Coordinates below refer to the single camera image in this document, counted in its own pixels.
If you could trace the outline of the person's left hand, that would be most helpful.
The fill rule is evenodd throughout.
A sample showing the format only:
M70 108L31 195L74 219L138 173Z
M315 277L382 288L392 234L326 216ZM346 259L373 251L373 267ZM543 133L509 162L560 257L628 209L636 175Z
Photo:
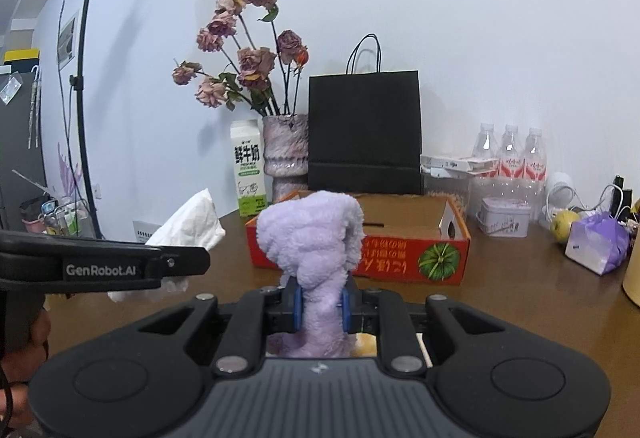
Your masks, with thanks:
M2 371L6 374L12 396L11 417L6 418L8 400L4 389L1 389L1 426L6 426L3 431L5 434L32 424L34 416L28 402L28 384L49 358L51 319L44 308L44 296L39 295L37 300L38 312L32 316L25 346L9 352L1 359Z

